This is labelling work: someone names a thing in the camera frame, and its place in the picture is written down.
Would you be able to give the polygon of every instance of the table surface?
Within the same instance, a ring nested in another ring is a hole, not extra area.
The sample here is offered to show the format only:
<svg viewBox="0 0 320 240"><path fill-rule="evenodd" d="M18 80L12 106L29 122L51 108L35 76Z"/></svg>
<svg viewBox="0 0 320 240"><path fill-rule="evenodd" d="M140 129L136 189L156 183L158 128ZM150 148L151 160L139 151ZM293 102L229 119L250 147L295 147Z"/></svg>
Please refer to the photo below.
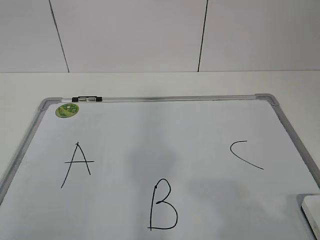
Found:
<svg viewBox="0 0 320 240"><path fill-rule="evenodd" d="M320 167L320 71L0 73L0 175L48 97L273 94Z"/></svg>

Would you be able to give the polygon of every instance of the round sticker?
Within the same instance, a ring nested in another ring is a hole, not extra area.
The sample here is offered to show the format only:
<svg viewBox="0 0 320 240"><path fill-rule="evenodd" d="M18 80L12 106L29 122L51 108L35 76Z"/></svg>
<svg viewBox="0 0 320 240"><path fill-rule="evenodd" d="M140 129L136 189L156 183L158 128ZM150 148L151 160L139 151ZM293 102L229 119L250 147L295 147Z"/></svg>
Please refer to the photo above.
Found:
<svg viewBox="0 0 320 240"><path fill-rule="evenodd" d="M55 110L55 115L59 118L70 118L79 112L79 106L74 103L63 104Z"/></svg>

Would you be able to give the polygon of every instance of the black marker writing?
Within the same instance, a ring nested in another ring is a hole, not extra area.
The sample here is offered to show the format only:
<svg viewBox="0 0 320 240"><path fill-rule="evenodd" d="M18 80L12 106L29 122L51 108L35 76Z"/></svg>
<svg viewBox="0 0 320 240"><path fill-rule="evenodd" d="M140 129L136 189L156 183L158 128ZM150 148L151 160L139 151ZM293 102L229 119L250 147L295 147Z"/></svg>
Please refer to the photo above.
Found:
<svg viewBox="0 0 320 240"><path fill-rule="evenodd" d="M77 148L79 147L79 149L81 150L81 153L82 153L82 156L84 158L84 161L74 161L74 157L75 157L75 154L76 154L76 151L77 151ZM68 171L66 172L66 175L65 175L65 178L63 180L63 183L61 185L61 188L65 185L65 182L67 180L67 177L68 177L68 174L70 172L70 169L71 169L71 165L74 164L74 163L85 163L86 164L86 168L88 169L88 172L89 172L89 175L91 175L91 172L90 172L90 169L89 169L89 165L88 163L93 163L94 161L87 161L86 159L86 156L84 154L84 151L82 151L82 148L80 147L79 145L79 142L76 143L76 147L74 149L74 152L73 152L73 155L72 155L72 159L71 161L66 161L65 164L70 164L69 165L69 168L68 168Z"/></svg>
<svg viewBox="0 0 320 240"><path fill-rule="evenodd" d="M162 204L162 203L164 203L164 204L168 204L169 206L171 206L171 207L173 208L173 210L175 211L176 219L175 219L174 225L171 226L171 227L154 227L154 226L152 226L152 210L153 210L153 207L154 207L155 194L156 194L156 190L157 190L157 188L158 188L158 185L159 185L159 183L160 183L161 181L165 181L165 182L168 184L168 186L169 186L169 192L168 192L168 194L164 197L164 199L162 199L161 201L157 201L155 204ZM164 178L160 179L160 180L157 182L157 184L154 186L153 194L152 194L152 201L151 201L151 210L150 210L150 226L148 227L148 229L150 229L150 231L152 231L152 229L162 229L162 230L173 229L173 228L177 225L177 223L178 223L178 212L177 212L177 210L175 209L175 207L174 207L171 203L165 201L165 200L167 199L167 197L169 197L170 193L171 193L170 183L169 183L166 179L164 179Z"/></svg>
<svg viewBox="0 0 320 240"><path fill-rule="evenodd" d="M232 146L233 145L235 145L237 143L245 143L245 142L248 142L248 141L236 141L236 142L232 143L231 146L230 146L230 151L233 153L233 155L235 155L237 158L241 159L242 161L245 161L247 164L250 164L250 165L252 165L252 166L254 166L254 167L258 168L258 169L264 170L262 167L256 166L256 165L252 164L251 162L248 162L248 161L244 160L243 158L241 158L237 154L235 154L234 151L232 151Z"/></svg>

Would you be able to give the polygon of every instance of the whiteboard frame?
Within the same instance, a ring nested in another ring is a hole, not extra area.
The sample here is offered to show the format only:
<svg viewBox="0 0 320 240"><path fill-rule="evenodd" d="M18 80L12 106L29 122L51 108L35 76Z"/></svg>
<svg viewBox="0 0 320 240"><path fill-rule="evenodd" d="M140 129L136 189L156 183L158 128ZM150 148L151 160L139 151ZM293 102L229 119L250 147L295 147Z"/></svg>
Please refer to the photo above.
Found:
<svg viewBox="0 0 320 240"><path fill-rule="evenodd" d="M308 170L310 171L312 177L314 178L316 184L320 188L320 170L305 145L302 143L298 134L290 124L286 115L282 111L279 102L269 93L256 93L254 95L221 95L221 96L170 96L170 97L103 97L102 101L92 101L95 97L81 97L83 100L79 101L80 104L101 104L101 103L136 103L136 102L174 102L174 101L228 101L228 100L261 100L267 101L273 108L275 114L279 118L281 124L285 128L286 132L290 136L295 148L298 150L302 157L302 160L306 164ZM0 181L0 205L10 187L10 184L22 162L25 153L36 134L36 131L46 114L48 107L52 104L59 103L71 103L72 98L62 98L62 97L48 97L42 100L39 105L37 112L28 127L22 141L17 148L15 154L13 155L11 162L6 169L1 181Z"/></svg>

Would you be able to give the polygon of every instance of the white wall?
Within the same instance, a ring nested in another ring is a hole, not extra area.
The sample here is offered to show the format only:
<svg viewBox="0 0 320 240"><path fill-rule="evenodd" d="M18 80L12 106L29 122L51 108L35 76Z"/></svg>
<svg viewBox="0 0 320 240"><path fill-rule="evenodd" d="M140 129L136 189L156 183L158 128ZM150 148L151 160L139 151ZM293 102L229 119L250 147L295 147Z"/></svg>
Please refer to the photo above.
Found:
<svg viewBox="0 0 320 240"><path fill-rule="evenodd" d="M196 72L206 0L51 0L70 72ZM0 2L0 72L67 72L48 0ZM320 69L319 0L208 0L200 71Z"/></svg>

